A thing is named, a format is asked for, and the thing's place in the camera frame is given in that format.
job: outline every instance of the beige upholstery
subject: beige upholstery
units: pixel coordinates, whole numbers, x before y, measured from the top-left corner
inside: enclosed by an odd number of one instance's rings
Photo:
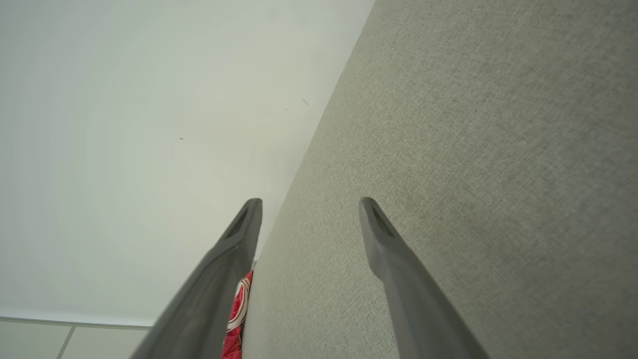
[[[364,195],[493,358],[638,357],[638,2],[378,0],[257,263],[246,359],[398,356]]]

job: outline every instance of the red cloth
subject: red cloth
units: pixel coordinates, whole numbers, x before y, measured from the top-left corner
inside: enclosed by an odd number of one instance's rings
[[[241,332],[243,322],[246,318],[246,309],[248,308],[248,296],[250,294],[250,284],[253,280],[253,271],[250,271],[244,279],[241,280],[241,287],[235,301],[233,309],[230,311],[230,319],[226,328],[226,340],[224,340],[224,350],[222,351],[222,359],[241,359]]]

